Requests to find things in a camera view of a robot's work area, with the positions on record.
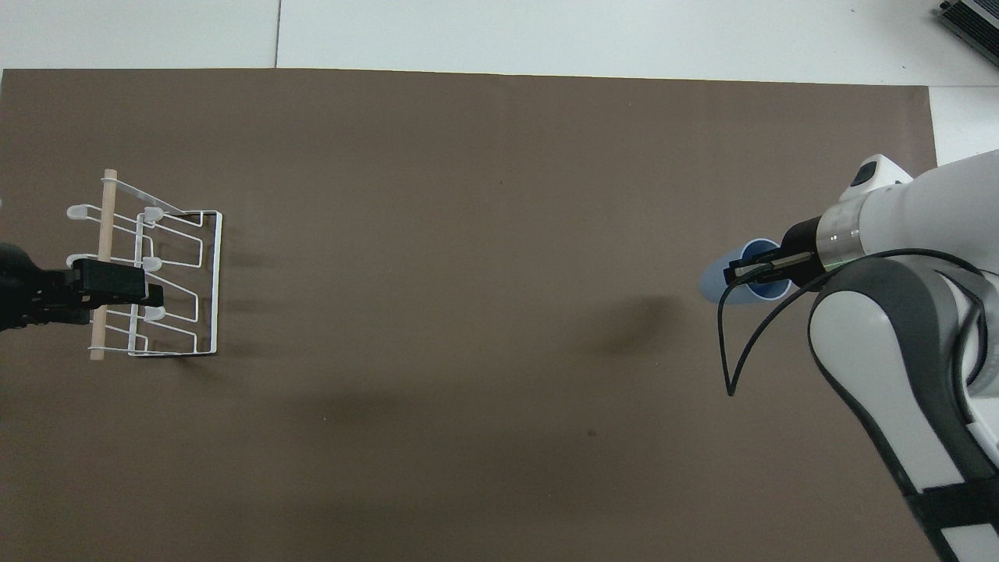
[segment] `white tile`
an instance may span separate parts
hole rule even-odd
[[[937,162],[999,149],[999,88],[930,88]]]
[[[0,68],[274,66],[278,0],[3,0]]]
[[[279,66],[999,85],[935,1],[284,0]]]

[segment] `white wire rack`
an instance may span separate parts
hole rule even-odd
[[[101,224],[101,234],[96,254],[72,254],[67,266],[81,258],[115,261],[141,267],[149,283],[170,289],[170,304],[147,307],[137,304],[101,307],[94,311],[91,359],[103,359],[105,351],[127,353],[134,357],[164,357],[184,355],[209,355],[218,350],[219,274],[222,249],[222,213],[214,210],[186,211],[170,205],[134,186],[118,180],[115,170],[105,170],[101,180],[104,198],[100,207],[91,204],[73,205],[66,216],[73,220],[94,221]],[[115,212],[116,193],[125,192],[147,206],[131,217]],[[134,239],[131,257],[112,255],[115,231],[124,232]],[[186,254],[193,254],[189,261],[164,259],[158,246],[164,241],[185,247]],[[200,290],[172,280],[180,271],[200,270],[204,281]],[[203,287],[210,287],[206,292]],[[210,312],[203,312],[205,301]],[[111,318],[118,322],[109,322]],[[127,321],[127,327],[116,325]],[[170,349],[158,348],[159,338],[151,337],[156,330],[171,335]],[[124,347],[106,345],[106,333],[122,334]]]

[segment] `wooden rod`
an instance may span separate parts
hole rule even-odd
[[[111,261],[111,239],[115,232],[115,192],[118,186],[114,180],[118,179],[116,170],[104,170],[104,197],[101,199],[101,236],[97,241],[97,259],[99,261]],[[102,306],[94,311],[94,318],[91,322],[90,346],[104,347],[105,327],[108,324],[108,307]],[[100,361],[104,359],[103,349],[91,349],[90,359]]]

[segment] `brown table surface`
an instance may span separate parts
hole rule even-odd
[[[217,356],[0,334],[0,559],[933,560],[809,305],[728,398],[697,290],[878,152],[926,88],[7,70],[0,240],[96,251],[104,168],[226,225]]]

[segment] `black cable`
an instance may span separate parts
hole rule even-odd
[[[887,250],[887,251],[884,251],[884,252],[877,252],[877,253],[874,253],[874,254],[863,256],[863,257],[858,258],[857,260],[854,260],[854,261],[849,262],[849,263],[855,263],[855,262],[860,261],[860,260],[871,259],[871,258],[889,258],[889,257],[894,257],[894,256],[926,256],[926,257],[931,257],[931,258],[937,258],[937,259],[940,259],[940,260],[952,263],[952,264],[960,267],[961,269],[970,271],[970,272],[972,272],[972,273],[974,273],[976,275],[981,275],[982,274],[981,270],[979,270],[977,267],[975,267],[974,265],[972,265],[968,261],[963,260],[963,259],[961,259],[961,258],[959,258],[957,256],[948,254],[946,252],[940,252],[940,251],[937,251],[937,250],[927,250],[927,249],[923,249],[923,248],[903,248],[903,249],[898,249],[898,250]],[[725,291],[721,294],[721,298],[718,299],[718,345],[719,345],[719,347],[721,349],[721,370],[722,370],[722,374],[725,377],[725,392],[728,393],[728,396],[734,396],[735,395],[735,387],[738,384],[739,376],[741,376],[741,374],[742,374],[742,368],[745,365],[746,359],[749,358],[749,353],[752,351],[753,345],[755,345],[756,340],[759,339],[759,337],[763,334],[763,331],[766,330],[766,328],[770,325],[771,322],[773,322],[773,320],[777,317],[777,315],[780,314],[781,312],[783,312],[784,309],[786,309],[788,306],[791,305],[791,303],[793,303],[794,301],[796,301],[799,298],[801,298],[801,296],[804,295],[805,293],[807,293],[808,291],[814,289],[817,286],[820,286],[820,285],[824,284],[833,275],[836,275],[837,273],[839,273],[839,271],[841,271],[842,268],[845,265],[848,265],[848,264],[844,264],[844,265],[838,266],[835,269],[827,271],[827,272],[823,273],[822,275],[819,275],[818,277],[816,277],[816,278],[812,279],[811,281],[805,283],[804,285],[801,286],[801,288],[799,288],[797,291],[795,291],[793,294],[791,294],[791,296],[787,297],[786,299],[784,299],[783,302],[781,302],[776,307],[774,307],[774,309],[771,310],[770,313],[766,315],[766,318],[764,318],[763,321],[760,322],[759,326],[756,327],[756,330],[753,331],[752,336],[749,337],[749,340],[746,342],[745,347],[742,348],[742,353],[739,355],[738,362],[735,364],[735,372],[731,376],[729,376],[729,373],[728,373],[728,358],[726,357],[726,352],[725,352],[724,325],[722,323],[722,311],[723,311],[724,306],[725,306],[725,300],[728,298],[728,295],[737,286],[739,286],[741,284],[744,284],[744,283],[749,283],[753,279],[755,279],[756,277],[762,275],[764,272],[770,271],[770,270],[773,269],[772,265],[770,265],[770,267],[768,267],[768,268],[765,267],[766,265],[770,265],[770,264],[763,264],[763,266],[761,266],[760,268],[754,269],[754,270],[750,271],[749,273],[743,275],[742,277],[734,279],[725,288]]]
[[[962,294],[970,301],[968,305],[968,313],[961,322],[957,333],[954,335],[954,341],[951,344],[951,368],[954,370],[955,375],[961,372],[964,364],[964,349],[967,347],[968,337],[971,334],[973,328],[978,328],[978,357],[975,360],[975,365],[971,369],[968,377],[961,381],[963,384],[971,384],[978,374],[981,372],[982,368],[985,366],[985,359],[987,356],[986,348],[988,347],[988,326],[985,322],[985,303],[982,299],[975,293],[968,290],[967,287],[957,282],[954,278],[943,273],[942,271],[937,271],[940,275],[950,281]]]

